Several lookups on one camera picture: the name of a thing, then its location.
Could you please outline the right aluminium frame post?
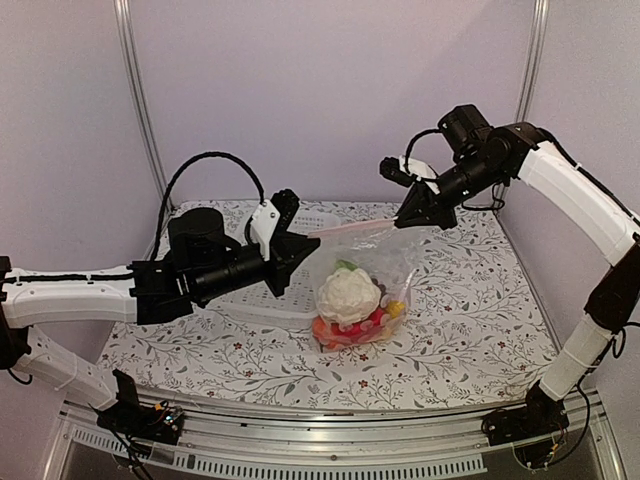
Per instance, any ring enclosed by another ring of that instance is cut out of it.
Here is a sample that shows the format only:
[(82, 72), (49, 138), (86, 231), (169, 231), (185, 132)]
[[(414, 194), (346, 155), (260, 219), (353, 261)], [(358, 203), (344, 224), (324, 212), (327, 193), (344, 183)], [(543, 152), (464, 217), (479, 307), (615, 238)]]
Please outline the right aluminium frame post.
[(526, 121), (531, 111), (537, 77), (544, 51), (549, 10), (549, 0), (534, 1), (524, 75), (515, 112), (516, 122)]

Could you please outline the red toy bell pepper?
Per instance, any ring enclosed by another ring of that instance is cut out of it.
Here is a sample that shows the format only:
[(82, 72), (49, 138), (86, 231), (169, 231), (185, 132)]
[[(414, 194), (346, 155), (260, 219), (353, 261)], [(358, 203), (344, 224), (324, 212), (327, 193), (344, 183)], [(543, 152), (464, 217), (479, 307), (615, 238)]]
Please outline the red toy bell pepper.
[(338, 341), (341, 343), (366, 343), (379, 334), (390, 319), (391, 317), (386, 311), (377, 308), (364, 320), (348, 326), (333, 323), (330, 329), (331, 333), (338, 337)]

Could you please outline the white toy cauliflower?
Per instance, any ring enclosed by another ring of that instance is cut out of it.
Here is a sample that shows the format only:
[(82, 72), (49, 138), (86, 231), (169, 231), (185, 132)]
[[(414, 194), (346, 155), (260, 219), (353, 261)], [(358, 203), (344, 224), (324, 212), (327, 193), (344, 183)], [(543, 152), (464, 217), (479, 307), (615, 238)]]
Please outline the white toy cauliflower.
[(363, 269), (339, 269), (319, 287), (316, 306), (324, 320), (348, 326), (366, 319), (380, 299), (379, 289)]

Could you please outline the front aluminium rail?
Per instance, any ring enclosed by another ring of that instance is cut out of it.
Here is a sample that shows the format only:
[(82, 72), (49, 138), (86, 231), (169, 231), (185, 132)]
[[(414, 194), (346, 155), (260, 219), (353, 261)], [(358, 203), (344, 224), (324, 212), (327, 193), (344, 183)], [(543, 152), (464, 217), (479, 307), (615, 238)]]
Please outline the front aluminium rail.
[(65, 402), (46, 458), (47, 479), (628, 479), (594, 389), (565, 405), (560, 461), (536, 469), (519, 453), (540, 438), (491, 445), (485, 406), (449, 410), (327, 410), (266, 406), (145, 388), (141, 400), (184, 410), (176, 445), (153, 444), (131, 468), (95, 414)]

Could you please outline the floral table mat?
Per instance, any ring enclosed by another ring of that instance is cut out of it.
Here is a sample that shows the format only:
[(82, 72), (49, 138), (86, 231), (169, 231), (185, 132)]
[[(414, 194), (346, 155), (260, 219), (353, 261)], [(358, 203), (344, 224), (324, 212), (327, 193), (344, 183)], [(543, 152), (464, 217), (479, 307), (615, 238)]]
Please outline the floral table mat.
[(169, 324), (118, 324), (99, 363), (141, 386), (313, 409), (435, 409), (521, 399), (556, 354), (511, 245), (490, 213), (421, 236), (408, 319), (385, 342), (324, 353), (219, 304)]

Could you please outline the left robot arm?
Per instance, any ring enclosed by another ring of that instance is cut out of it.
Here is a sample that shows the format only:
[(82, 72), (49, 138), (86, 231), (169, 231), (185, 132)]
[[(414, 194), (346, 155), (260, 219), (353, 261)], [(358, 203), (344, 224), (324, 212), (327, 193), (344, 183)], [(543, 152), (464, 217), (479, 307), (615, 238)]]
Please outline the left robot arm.
[(210, 301), (263, 282), (284, 294), (302, 262), (320, 246), (289, 227), (297, 195), (281, 190), (261, 196), (240, 243), (225, 232), (223, 215), (199, 207), (160, 217), (147, 260), (78, 273), (36, 273), (1, 259), (1, 367), (21, 371), (99, 410), (128, 434), (148, 426), (134, 380), (107, 373), (55, 343), (45, 323), (105, 321), (136, 325), (170, 323)]

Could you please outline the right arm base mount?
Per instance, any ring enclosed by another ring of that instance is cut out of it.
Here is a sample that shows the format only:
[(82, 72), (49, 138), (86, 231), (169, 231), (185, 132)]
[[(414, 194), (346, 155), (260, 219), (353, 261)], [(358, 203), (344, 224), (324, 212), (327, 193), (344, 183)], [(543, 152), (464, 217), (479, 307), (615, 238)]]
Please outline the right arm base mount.
[(569, 427), (564, 403), (532, 392), (525, 404), (514, 409), (496, 409), (482, 418), (481, 431), (491, 446), (528, 440), (560, 432)]

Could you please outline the dark purple toy grapes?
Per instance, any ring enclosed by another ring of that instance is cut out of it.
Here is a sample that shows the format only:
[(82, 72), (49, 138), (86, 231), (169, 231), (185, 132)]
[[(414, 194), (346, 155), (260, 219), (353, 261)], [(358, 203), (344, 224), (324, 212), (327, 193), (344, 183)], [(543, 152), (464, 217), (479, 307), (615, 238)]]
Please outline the dark purple toy grapes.
[(374, 281), (374, 285), (379, 289), (380, 297), (383, 298), (387, 294), (387, 287), (378, 281)]

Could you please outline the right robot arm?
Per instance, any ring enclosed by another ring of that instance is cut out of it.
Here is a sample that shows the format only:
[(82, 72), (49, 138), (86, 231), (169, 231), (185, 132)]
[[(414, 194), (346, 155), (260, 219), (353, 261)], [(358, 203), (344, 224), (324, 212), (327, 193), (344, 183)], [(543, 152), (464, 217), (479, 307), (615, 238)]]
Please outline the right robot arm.
[(397, 228), (456, 227), (456, 208), (484, 190), (517, 180), (536, 191), (584, 235), (608, 270), (591, 291), (581, 320), (557, 358), (531, 387), (517, 427), (537, 436), (566, 395), (597, 365), (639, 302), (639, 218), (575, 161), (548, 130), (528, 122), (492, 126), (472, 104), (455, 107), (436, 127), (416, 133), (381, 174), (407, 188)]

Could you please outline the aluminium frame post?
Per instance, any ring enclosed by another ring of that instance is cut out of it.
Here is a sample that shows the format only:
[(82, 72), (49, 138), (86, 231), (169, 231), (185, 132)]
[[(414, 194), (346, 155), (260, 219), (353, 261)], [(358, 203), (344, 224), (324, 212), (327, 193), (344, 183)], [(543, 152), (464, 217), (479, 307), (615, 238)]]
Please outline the aluminium frame post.
[(162, 198), (167, 186), (167, 180), (154, 135), (143, 85), (142, 71), (135, 42), (131, 2), (127, 0), (114, 0), (113, 6), (134, 113), (151, 177), (159, 198)]
[(516, 122), (526, 121), (531, 111), (537, 77), (544, 51), (549, 10), (549, 0), (534, 1), (524, 75), (515, 112)]

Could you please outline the small green toy vegetable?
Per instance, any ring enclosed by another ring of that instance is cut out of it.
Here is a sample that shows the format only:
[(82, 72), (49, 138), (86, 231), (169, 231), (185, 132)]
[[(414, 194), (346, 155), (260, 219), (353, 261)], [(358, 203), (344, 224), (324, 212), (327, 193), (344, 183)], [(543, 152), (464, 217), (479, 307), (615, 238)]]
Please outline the small green toy vegetable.
[(356, 264), (354, 264), (353, 262), (347, 261), (347, 260), (337, 260), (335, 262), (335, 269), (339, 270), (339, 269), (347, 269), (349, 271), (354, 271), (358, 268), (358, 266)]

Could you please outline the clear zip top bag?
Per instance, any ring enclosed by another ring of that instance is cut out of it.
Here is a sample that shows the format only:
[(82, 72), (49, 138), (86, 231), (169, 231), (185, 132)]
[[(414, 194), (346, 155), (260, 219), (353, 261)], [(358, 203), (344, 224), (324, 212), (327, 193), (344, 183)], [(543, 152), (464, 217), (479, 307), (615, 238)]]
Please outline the clear zip top bag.
[(306, 261), (321, 351), (335, 352), (390, 339), (407, 318), (420, 263), (423, 230), (369, 220), (309, 234), (320, 247)]

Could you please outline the yellow toy corn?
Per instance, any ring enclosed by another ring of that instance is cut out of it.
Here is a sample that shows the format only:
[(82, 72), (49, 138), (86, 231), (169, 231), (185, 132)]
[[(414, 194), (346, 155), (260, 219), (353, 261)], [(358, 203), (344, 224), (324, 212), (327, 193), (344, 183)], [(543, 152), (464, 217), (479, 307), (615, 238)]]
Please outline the yellow toy corn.
[(385, 307), (385, 311), (392, 319), (395, 319), (405, 314), (406, 305), (403, 302), (391, 300)]

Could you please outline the left aluminium frame post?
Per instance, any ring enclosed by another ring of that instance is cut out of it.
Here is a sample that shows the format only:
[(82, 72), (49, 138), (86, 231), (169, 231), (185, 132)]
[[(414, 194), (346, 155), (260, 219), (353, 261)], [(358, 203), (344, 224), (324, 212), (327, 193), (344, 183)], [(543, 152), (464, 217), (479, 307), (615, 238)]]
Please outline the left aluminium frame post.
[(151, 177), (159, 198), (162, 198), (167, 186), (167, 180), (154, 135), (143, 85), (142, 71), (135, 42), (131, 2), (127, 0), (114, 0), (113, 6), (134, 113)]

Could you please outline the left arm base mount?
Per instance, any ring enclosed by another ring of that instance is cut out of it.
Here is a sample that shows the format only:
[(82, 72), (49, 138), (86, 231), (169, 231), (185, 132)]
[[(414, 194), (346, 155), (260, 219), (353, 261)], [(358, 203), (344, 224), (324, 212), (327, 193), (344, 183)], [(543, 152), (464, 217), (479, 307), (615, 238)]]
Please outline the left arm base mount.
[(183, 409), (166, 400), (144, 406), (133, 378), (120, 370), (112, 373), (117, 383), (116, 403), (96, 411), (97, 425), (129, 438), (177, 445), (184, 425)]

